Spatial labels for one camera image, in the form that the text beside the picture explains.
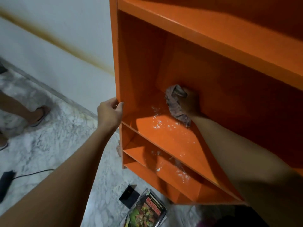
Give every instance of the orange shelf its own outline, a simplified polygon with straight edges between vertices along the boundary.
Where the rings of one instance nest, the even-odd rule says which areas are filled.
[[[186,128],[173,118],[166,105],[164,93],[161,91],[152,94],[146,105],[142,105],[137,112],[124,117],[122,122],[170,156],[240,200],[239,193],[218,166],[194,124],[191,128]],[[145,164],[143,159],[138,159],[138,161],[142,162],[143,165]],[[161,158],[157,164],[160,165],[163,161],[164,159]]]
[[[195,203],[230,204],[235,200],[139,134],[123,151]]]
[[[118,9],[303,90],[303,62],[299,55],[303,54],[303,42],[284,32],[299,31],[298,17],[287,23],[294,24],[293,27],[283,20],[277,24],[274,19],[285,11],[289,14],[284,16],[294,16],[291,8],[285,9],[279,3],[283,11],[271,13],[272,6],[278,7],[277,3],[265,3],[268,8],[260,8],[255,6],[255,0],[252,3],[249,0],[247,3],[228,2],[233,1],[118,0]],[[245,12],[248,6],[255,7]],[[233,13],[235,8],[242,13]],[[256,19],[265,25],[253,23]]]
[[[172,202],[176,204],[191,204],[192,202],[181,194],[174,187],[160,179],[156,174],[154,174],[149,169],[145,168],[138,162],[132,162],[124,164],[125,167],[130,169],[140,178],[143,178],[147,183],[154,187],[157,191],[162,193],[164,196],[169,198]]]

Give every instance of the yellow line on wall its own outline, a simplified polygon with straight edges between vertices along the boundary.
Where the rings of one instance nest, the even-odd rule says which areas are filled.
[[[72,54],[73,56],[75,56],[89,64],[92,64],[114,76],[114,70],[112,67],[110,67],[106,64],[103,64],[100,61],[97,61],[96,58],[93,57],[92,55],[87,54],[87,53],[81,51],[80,49],[73,47],[72,45],[65,44],[63,41],[61,41],[54,35],[51,35],[50,32],[46,32],[45,30],[40,29],[39,27],[34,26],[34,25],[30,24],[29,22],[26,22],[25,20],[20,19],[1,8],[0,8],[0,17],[2,17],[3,19],[6,19],[7,21],[19,26],[20,28],[36,35],[37,37],[59,47],[60,49]]]

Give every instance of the person's right arm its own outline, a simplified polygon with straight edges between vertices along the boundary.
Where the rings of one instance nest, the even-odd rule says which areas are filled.
[[[198,95],[185,91],[182,109],[245,201],[269,226],[303,226],[303,178],[278,156],[207,118]]]

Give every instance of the crumpled cloth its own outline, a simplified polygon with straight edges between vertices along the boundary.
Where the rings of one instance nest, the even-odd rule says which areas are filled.
[[[169,111],[172,116],[181,122],[184,122],[187,127],[190,126],[191,119],[183,112],[177,95],[187,97],[187,93],[179,85],[173,85],[166,89],[165,98],[169,106]]]

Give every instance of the person's left hand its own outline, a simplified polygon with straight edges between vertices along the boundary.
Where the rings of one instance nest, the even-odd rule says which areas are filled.
[[[97,108],[98,127],[107,126],[117,129],[122,120],[123,104],[123,102],[118,103],[116,97],[101,102]]]

